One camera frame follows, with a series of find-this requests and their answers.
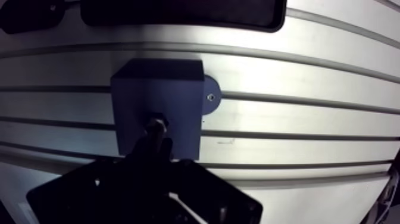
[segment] horizontal groove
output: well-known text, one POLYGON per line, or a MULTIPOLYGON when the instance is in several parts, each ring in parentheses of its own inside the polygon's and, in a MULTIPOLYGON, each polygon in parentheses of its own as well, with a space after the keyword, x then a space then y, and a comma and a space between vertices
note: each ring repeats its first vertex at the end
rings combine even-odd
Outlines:
POLYGON ((400 13, 400 5, 398 5, 394 2, 391 2, 389 0, 375 0, 375 1, 400 13))
MULTIPOLYGON (((73 127, 95 130, 115 130, 115 125, 83 122, 66 122, 58 120, 26 119, 18 117, 0 117, 2 122, 24 123, 30 125, 45 125, 73 127)), ((398 136, 358 136, 358 135, 310 135, 297 133, 268 133, 268 132, 238 132, 229 130, 202 130, 202 136, 222 138, 258 138, 258 139, 287 139, 287 140, 323 140, 323 141, 399 141, 398 136)))
POLYGON ((283 104, 296 104, 296 105, 309 105, 316 107, 330 107, 330 108, 340 108, 349 110, 360 110, 369 111, 385 114, 400 114, 400 110, 376 107, 363 104, 353 104, 349 102, 340 101, 329 101, 324 99, 311 99, 302 97, 287 97, 280 95, 268 95, 268 94, 249 94, 244 92, 228 92, 224 91, 222 94, 224 99, 235 99, 235 100, 245 100, 245 101, 261 101, 261 102, 278 102, 283 104))
POLYGON ((135 42, 135 43, 90 43, 66 46, 52 46, 43 48, 31 48, 18 51, 0 52, 0 59, 23 57, 40 54, 57 54, 63 52, 83 51, 176 51, 189 53, 224 54, 244 57, 264 58, 271 60, 287 61, 291 63, 307 64, 310 66, 324 67, 376 79, 400 83, 400 77, 373 71, 350 64, 285 52, 269 51, 263 49, 242 48, 236 46, 206 45, 199 43, 162 43, 162 42, 135 42))
POLYGON ((81 163, 73 163, 70 161, 45 159, 31 155, 12 155, 3 152, 0 152, 0 162, 59 175, 64 175, 82 166, 81 163))
POLYGON ((309 12, 305 12, 305 11, 301 11, 301 10, 295 10, 293 8, 288 8, 286 10, 286 15, 288 17, 299 18, 301 20, 312 21, 312 22, 320 23, 320 24, 323 24, 326 26, 332 26, 332 27, 335 27, 335 28, 338 28, 341 30, 346 30, 348 32, 358 34, 360 36, 370 38, 375 41, 379 41, 381 43, 392 46, 394 48, 400 49, 400 42, 398 42, 394 39, 385 37, 379 33, 375 33, 370 30, 367 30, 367 29, 364 29, 364 28, 361 28, 358 26, 354 26, 352 24, 349 24, 349 23, 346 23, 346 22, 343 22, 340 20, 336 20, 333 18, 325 17, 323 15, 309 13, 309 12))
POLYGON ((227 163, 203 163, 202 165, 212 169, 318 169, 335 167, 373 166, 392 163, 393 160, 363 161, 354 163, 323 163, 323 164, 227 164, 227 163))
MULTIPOLYGON (((19 150, 32 151, 36 153, 47 153, 53 155, 63 155, 74 158, 85 159, 112 159, 115 161, 121 160, 121 157, 102 156, 87 153, 75 153, 62 150, 53 150, 49 148, 33 147, 29 145, 21 145, 10 142, 1 142, 0 146, 15 148, 19 150)), ((320 168, 337 168, 337 167, 356 167, 356 166, 374 166, 380 164, 390 164, 393 160, 385 161, 365 161, 354 163, 324 163, 324 164, 225 164, 225 163, 199 163, 209 169, 320 169, 320 168)))
POLYGON ((95 129, 95 130, 115 130, 115 125, 99 124, 99 123, 65 122, 60 120, 41 120, 41 119, 19 118, 19 117, 0 117, 0 121, 24 123, 30 125, 73 127, 73 128, 95 129))
MULTIPOLYGON (((110 93, 109 86, 0 86, 0 92, 74 92, 74 93, 110 93)), ((354 104, 349 102, 330 101, 302 97, 288 97, 281 95, 253 94, 245 92, 223 91, 223 99, 244 101, 276 102, 282 104, 309 105, 315 107, 340 108, 347 110, 369 111, 375 113, 397 114, 400 110, 376 107, 372 105, 354 104)))
POLYGON ((3 141, 0 141, 0 146, 10 147, 10 148, 18 148, 20 150, 33 151, 33 152, 37 152, 37 153, 63 155, 63 156, 74 157, 74 158, 86 158, 86 159, 90 159, 90 160, 112 158, 112 157, 104 156, 104 155, 55 150, 55 149, 50 149, 50 148, 35 147, 35 146, 31 146, 31 145, 21 145, 21 144, 16 144, 16 143, 12 143, 12 142, 3 142, 3 141))
POLYGON ((202 136, 221 138, 257 138, 287 140, 321 141, 399 141, 398 136, 359 136, 359 135, 309 135, 296 133, 237 132, 226 130, 203 130, 202 136))
POLYGON ((279 188, 279 189, 290 189, 290 188, 304 188, 311 186, 321 186, 324 184, 331 185, 332 183, 349 183, 349 182, 365 182, 369 180, 381 179, 388 177, 387 172, 380 173, 368 173, 360 175, 349 175, 349 176, 335 176, 329 178, 312 178, 312 179, 288 179, 288 180, 256 180, 256 181, 230 181, 229 183, 241 189, 268 189, 268 188, 279 188))

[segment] black plate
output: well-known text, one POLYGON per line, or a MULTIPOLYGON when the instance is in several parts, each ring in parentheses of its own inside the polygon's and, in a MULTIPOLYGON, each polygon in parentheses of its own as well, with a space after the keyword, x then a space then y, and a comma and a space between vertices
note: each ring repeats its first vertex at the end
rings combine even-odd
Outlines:
POLYGON ((275 32, 283 26, 286 0, 82 0, 90 26, 192 24, 275 32))

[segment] circular mounting plate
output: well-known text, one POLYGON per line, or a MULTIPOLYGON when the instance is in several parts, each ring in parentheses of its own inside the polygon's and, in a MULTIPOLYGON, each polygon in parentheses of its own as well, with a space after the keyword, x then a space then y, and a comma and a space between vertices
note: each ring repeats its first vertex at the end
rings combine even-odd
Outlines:
POLYGON ((203 115, 210 114, 221 103, 222 92, 220 85, 211 76, 204 77, 203 115))

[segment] black mount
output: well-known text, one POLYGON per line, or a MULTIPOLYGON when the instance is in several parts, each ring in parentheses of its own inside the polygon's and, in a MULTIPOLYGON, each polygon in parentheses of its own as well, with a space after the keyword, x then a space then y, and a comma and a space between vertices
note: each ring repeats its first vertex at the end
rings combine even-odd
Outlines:
POLYGON ((41 224, 199 223, 170 193, 208 223, 256 224, 262 205, 192 160, 171 161, 167 121, 154 114, 135 150, 97 160, 31 190, 41 224))

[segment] screw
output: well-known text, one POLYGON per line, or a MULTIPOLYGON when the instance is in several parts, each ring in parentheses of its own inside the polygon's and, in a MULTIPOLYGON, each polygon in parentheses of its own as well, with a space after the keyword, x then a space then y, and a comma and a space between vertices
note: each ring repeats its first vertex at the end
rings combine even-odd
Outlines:
POLYGON ((213 101, 213 100, 215 99, 214 94, 208 94, 208 95, 207 95, 207 99, 208 99, 209 101, 213 101))

